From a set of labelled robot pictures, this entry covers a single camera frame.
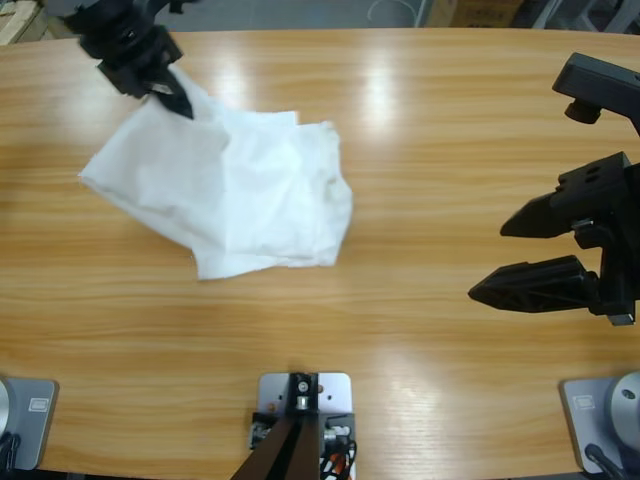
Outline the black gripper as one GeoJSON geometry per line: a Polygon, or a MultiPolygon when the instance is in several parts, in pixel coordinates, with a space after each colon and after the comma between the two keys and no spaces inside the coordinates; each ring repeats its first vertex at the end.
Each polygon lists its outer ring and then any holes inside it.
{"type": "Polygon", "coordinates": [[[589,308],[614,326],[636,321],[639,297],[639,185],[623,152],[558,177],[501,227],[510,237],[553,238],[574,231],[583,249],[602,249],[599,277],[568,255],[499,267],[468,296],[499,310],[546,313],[589,308]]]}
{"type": "Polygon", "coordinates": [[[156,23],[165,7],[183,12],[180,1],[69,1],[64,24],[120,93],[148,94],[167,111],[193,120],[187,93],[169,70],[182,52],[167,28],[156,23]]]}

